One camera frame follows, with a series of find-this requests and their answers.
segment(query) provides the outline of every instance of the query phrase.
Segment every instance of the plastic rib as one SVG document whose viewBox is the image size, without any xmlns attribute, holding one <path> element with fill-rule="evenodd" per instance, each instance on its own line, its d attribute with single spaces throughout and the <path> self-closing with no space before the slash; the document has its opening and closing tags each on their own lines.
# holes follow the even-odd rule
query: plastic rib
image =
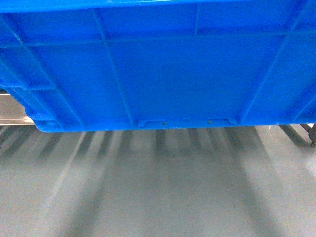
<svg viewBox="0 0 316 237">
<path fill-rule="evenodd" d="M 36 66 L 38 67 L 38 69 L 42 72 L 42 74 L 45 76 L 46 80 L 49 81 L 50 84 L 53 85 L 54 88 L 57 88 L 57 85 L 55 84 L 55 82 L 50 78 L 50 76 L 48 75 L 47 71 L 43 68 L 42 64 L 40 63 L 39 60 L 37 60 L 37 58 L 34 56 L 34 54 L 25 47 L 25 49 L 27 50 L 27 52 L 29 53 L 29 55 L 31 56 L 32 60 L 35 62 Z M 73 116 L 75 117 L 75 119 L 80 123 L 80 125 L 82 127 L 84 127 L 84 123 L 83 120 L 80 118 L 78 112 L 74 109 L 74 107 L 70 104 L 70 102 L 68 101 L 66 95 L 59 90 L 55 90 L 58 95 L 60 96 L 60 98 L 63 100 L 63 102 L 65 103 L 65 105 L 68 107 L 68 109 L 71 111 L 71 113 L 73 114 Z"/>
<path fill-rule="evenodd" d="M 99 33 L 101 35 L 101 38 L 102 38 L 102 41 L 103 41 L 103 45 L 104 45 L 105 50 L 106 50 L 106 52 L 108 54 L 108 58 L 109 58 L 110 63 L 111 63 L 112 72 L 114 74 L 114 77 L 115 77 L 115 80 L 116 80 L 116 83 L 117 83 L 120 95 L 122 97 L 122 100 L 123 100 L 123 103 L 124 103 L 124 107 L 125 107 L 125 110 L 126 110 L 126 113 L 127 113 L 128 119 L 129 119 L 129 122 L 130 122 L 130 124 L 132 126 L 134 126 L 134 119 L 133 119 L 133 116 L 132 116 L 132 113 L 131 113 L 131 109 L 130 109 L 128 103 L 127 103 L 126 96 L 124 95 L 123 87 L 122 87 L 122 84 L 121 84 L 121 82 L 119 80 L 117 69 L 116 69 L 115 64 L 113 62 L 113 58 L 112 58 L 112 55 L 110 53 L 110 49 L 109 49 L 108 43 L 106 41 L 105 31 L 104 31 L 104 29 L 102 27 L 100 18 L 98 16 L 98 13 L 96 12 L 96 10 L 92 9 L 91 11 L 92 11 L 93 18 L 95 20 L 95 24 L 97 25 L 97 27 L 99 29 Z"/>
<path fill-rule="evenodd" d="M 197 11 L 196 11 L 196 17 L 194 20 L 194 35 L 196 36 L 198 34 L 198 25 L 199 25 L 199 17 L 201 13 L 201 3 L 197 4 Z"/>
<path fill-rule="evenodd" d="M 7 24 L 7 22 L 0 17 L 0 20 L 2 21 L 2 23 L 8 28 L 8 30 L 17 38 L 17 40 L 19 41 L 19 43 L 21 44 L 21 46 L 23 47 L 24 50 L 27 51 L 27 53 L 30 55 L 31 59 L 35 62 L 36 66 L 38 67 L 38 69 L 41 71 L 41 73 L 45 76 L 46 80 L 53 85 L 54 88 L 57 88 L 55 82 L 50 78 L 50 76 L 48 75 L 48 73 L 46 72 L 46 70 L 44 69 L 44 67 L 42 66 L 42 64 L 40 63 L 40 61 L 35 57 L 35 55 L 24 45 L 23 40 L 19 37 L 19 35 L 16 33 L 16 31 L 14 29 L 12 29 L 9 24 Z M 63 100 L 63 102 L 66 104 L 66 106 L 68 107 L 68 109 L 70 109 L 70 111 L 72 112 L 72 114 L 74 115 L 75 119 L 79 122 L 79 124 L 84 128 L 84 123 L 83 120 L 79 117 L 78 113 L 74 110 L 73 106 L 70 105 L 70 103 L 67 100 L 67 97 L 61 92 L 56 90 L 56 92 L 58 93 L 58 95 L 60 96 L 60 98 Z"/>
<path fill-rule="evenodd" d="M 288 110 L 288 114 L 292 114 L 292 122 L 295 122 L 297 117 L 315 100 L 316 81 L 303 90 L 296 103 L 294 103 L 294 106 Z"/>
<path fill-rule="evenodd" d="M 14 70 L 12 69 L 6 62 L 4 62 L 1 58 L 0 58 L 0 64 L 3 65 L 4 68 L 7 69 L 7 71 L 17 80 L 17 82 L 20 84 L 20 86 L 13 86 L 13 87 L 20 87 L 20 88 L 27 88 L 28 85 L 20 80 L 20 75 Z"/>
<path fill-rule="evenodd" d="M 312 2 L 312 0 L 309 0 L 305 3 L 305 5 L 301 8 L 300 13 L 298 14 L 298 16 L 296 17 L 295 21 L 293 22 L 292 26 L 290 27 L 290 32 L 284 37 L 280 48 L 278 49 L 278 51 L 276 52 L 276 55 L 273 58 L 272 63 L 270 64 L 270 66 L 268 67 L 267 72 L 264 74 L 264 76 L 262 77 L 257 89 L 254 92 L 254 95 L 251 97 L 251 100 L 249 101 L 249 103 L 247 103 L 247 106 L 245 107 L 245 109 L 241 112 L 241 116 L 240 116 L 240 124 L 243 124 L 245 118 L 247 117 L 251 107 L 253 106 L 255 100 L 257 99 L 261 89 L 263 88 L 265 82 L 267 81 L 268 77 L 270 76 L 272 70 L 274 69 L 277 61 L 279 60 L 280 55 L 283 53 L 289 39 L 290 36 L 292 35 L 293 31 L 295 30 L 297 24 L 300 22 L 301 18 L 304 16 L 305 12 L 307 11 L 309 4 Z"/>
</svg>

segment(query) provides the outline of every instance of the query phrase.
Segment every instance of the metal leg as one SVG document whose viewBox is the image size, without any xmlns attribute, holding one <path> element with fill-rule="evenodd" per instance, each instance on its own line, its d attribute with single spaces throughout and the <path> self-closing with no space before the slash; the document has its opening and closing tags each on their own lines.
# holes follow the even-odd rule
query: metal leg
<svg viewBox="0 0 316 237">
<path fill-rule="evenodd" d="M 311 146 L 315 146 L 316 143 L 316 124 L 312 126 L 312 128 L 308 131 L 308 136 L 311 139 Z"/>
</svg>

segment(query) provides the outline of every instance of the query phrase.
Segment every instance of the blue plastic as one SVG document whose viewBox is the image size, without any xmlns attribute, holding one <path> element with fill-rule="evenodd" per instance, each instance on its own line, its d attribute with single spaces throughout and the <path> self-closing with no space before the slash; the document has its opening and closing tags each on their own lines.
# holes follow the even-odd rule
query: blue plastic
<svg viewBox="0 0 316 237">
<path fill-rule="evenodd" d="M 47 132 L 314 123 L 315 9 L 2 0 L 0 86 Z"/>
</svg>

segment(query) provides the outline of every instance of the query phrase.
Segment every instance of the blue plastic crate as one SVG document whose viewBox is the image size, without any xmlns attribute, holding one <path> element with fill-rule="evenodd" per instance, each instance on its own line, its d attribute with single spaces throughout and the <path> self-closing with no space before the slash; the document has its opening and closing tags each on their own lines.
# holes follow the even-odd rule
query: blue plastic crate
<svg viewBox="0 0 316 237">
<path fill-rule="evenodd" d="M 0 86 L 42 131 L 316 122 L 316 0 L 2 0 L 0 12 Z"/>
</svg>

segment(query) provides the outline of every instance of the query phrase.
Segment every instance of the floor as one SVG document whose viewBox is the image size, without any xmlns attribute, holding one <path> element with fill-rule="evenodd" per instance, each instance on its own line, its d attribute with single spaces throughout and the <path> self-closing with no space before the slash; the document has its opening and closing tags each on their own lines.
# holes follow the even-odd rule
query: floor
<svg viewBox="0 0 316 237">
<path fill-rule="evenodd" d="M 1 237 L 314 237 L 299 125 L 0 130 Z"/>
</svg>

